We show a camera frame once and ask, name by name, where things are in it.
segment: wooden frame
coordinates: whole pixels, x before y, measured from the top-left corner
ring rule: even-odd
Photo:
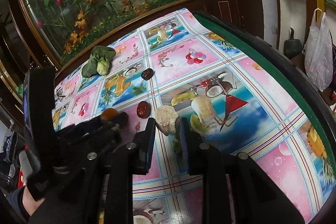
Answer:
[[[44,39],[41,37],[40,33],[38,32],[34,22],[32,21],[29,12],[26,9],[26,5],[24,3],[24,0],[18,0],[21,8],[21,12],[26,20],[26,23],[28,24],[31,32],[33,33],[36,41],[38,42],[39,46],[43,50],[43,52],[46,54],[46,56],[50,59],[50,61],[53,63],[53,65],[56,67],[57,70],[60,70],[62,68],[60,62],[55,59],[53,53],[51,52],[50,48],[46,45]]]

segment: metal bolt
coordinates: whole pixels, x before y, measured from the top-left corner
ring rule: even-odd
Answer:
[[[97,157],[98,157],[98,155],[97,155],[97,153],[95,153],[95,152],[88,153],[88,155],[87,155],[87,158],[88,158],[89,160],[94,160],[94,159],[97,158]]]
[[[202,150],[208,150],[210,148],[210,145],[208,145],[207,143],[201,143],[199,145],[199,148],[201,148]]]
[[[245,152],[240,152],[240,153],[238,154],[238,157],[239,157],[240,159],[242,159],[242,160],[247,160],[248,157],[249,157],[249,155],[246,154]]]
[[[126,145],[127,149],[129,149],[129,150],[136,148],[136,146],[137,146],[136,143],[128,143],[128,144]]]

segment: red object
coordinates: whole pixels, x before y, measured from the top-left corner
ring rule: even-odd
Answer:
[[[146,101],[141,101],[138,104],[138,107],[136,108],[136,114],[139,118],[146,119],[149,117],[149,114],[151,113],[151,106]]]
[[[201,57],[203,57],[203,55],[204,55],[204,54],[202,54],[201,52],[196,52],[196,53],[195,53],[195,56],[196,56],[197,58],[201,58]]]
[[[199,63],[202,63],[203,62],[203,59],[198,59],[197,57],[194,59],[194,62],[196,64],[199,64]]]
[[[173,31],[171,32],[171,37],[174,35],[174,34],[177,34],[181,32],[180,30],[177,30],[177,29],[173,29]]]
[[[225,115],[229,115],[247,104],[248,102],[228,94],[226,95]]]
[[[57,5],[61,5],[63,3],[63,0],[56,0]]]

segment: plastic bag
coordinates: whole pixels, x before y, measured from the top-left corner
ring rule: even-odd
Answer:
[[[307,76],[314,85],[323,91],[329,86],[333,78],[332,40],[327,27],[326,14],[323,13],[315,22],[315,9],[310,25],[310,31],[305,44],[304,66]]]

